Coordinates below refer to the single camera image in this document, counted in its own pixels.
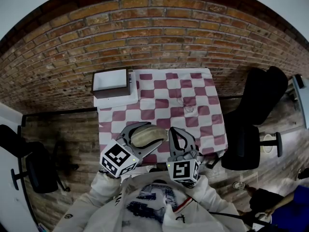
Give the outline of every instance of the wooden floor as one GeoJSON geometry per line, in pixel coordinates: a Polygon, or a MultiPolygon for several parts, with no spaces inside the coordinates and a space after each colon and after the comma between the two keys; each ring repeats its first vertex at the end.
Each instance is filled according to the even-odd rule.
{"type": "MultiPolygon", "coordinates": [[[[220,101],[223,112],[234,110],[239,101],[220,101]]],[[[302,125],[301,113],[294,103],[284,97],[265,123],[259,126],[261,137],[266,133],[283,132],[284,155],[277,158],[275,151],[267,156],[262,155],[259,168],[250,171],[229,171],[218,163],[214,170],[206,172],[211,186],[240,210],[249,209],[249,196],[243,191],[233,190],[234,181],[242,180],[256,187],[278,191],[278,183],[282,179],[294,178],[299,168],[309,166],[309,131],[297,130],[302,125]]],[[[49,152],[53,151],[57,141],[64,142],[64,147],[58,151],[57,165],[79,165],[77,171],[58,171],[63,183],[71,188],[69,193],[60,189],[49,194],[35,193],[26,178],[27,192],[36,218],[52,231],[74,200],[89,191],[99,169],[97,113],[28,117],[22,135],[28,142],[42,142],[49,152]]]]}

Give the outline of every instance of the black strap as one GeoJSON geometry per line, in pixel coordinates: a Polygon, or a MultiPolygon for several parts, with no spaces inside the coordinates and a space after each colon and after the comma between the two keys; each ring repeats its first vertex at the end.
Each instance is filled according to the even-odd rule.
{"type": "MultiPolygon", "coordinates": [[[[241,219],[241,220],[243,220],[243,221],[244,221],[244,219],[245,219],[245,218],[242,217],[242,216],[232,215],[232,214],[227,214],[227,213],[218,213],[218,212],[210,212],[210,211],[209,211],[209,213],[210,213],[210,214],[213,214],[213,215],[221,215],[221,216],[226,216],[226,217],[231,217],[231,218],[237,218],[237,219],[241,219]]],[[[252,219],[252,222],[253,222],[253,223],[260,224],[260,225],[263,225],[263,226],[274,226],[274,227],[276,227],[276,225],[273,225],[273,224],[268,223],[268,222],[260,221],[260,220],[257,219],[257,218],[253,218],[253,219],[252,219]]]]}

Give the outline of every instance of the chair leg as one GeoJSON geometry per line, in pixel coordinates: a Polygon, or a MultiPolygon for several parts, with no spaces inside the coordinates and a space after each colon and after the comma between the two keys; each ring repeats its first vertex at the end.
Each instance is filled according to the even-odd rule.
{"type": "Polygon", "coordinates": [[[58,182],[58,184],[60,185],[60,187],[61,187],[61,189],[62,189],[63,191],[66,191],[66,192],[71,191],[71,189],[70,189],[69,187],[66,187],[66,188],[65,188],[65,187],[63,186],[63,184],[62,184],[62,182],[61,182],[60,177],[59,177],[58,174],[56,174],[56,179],[57,179],[57,182],[58,182]]]}

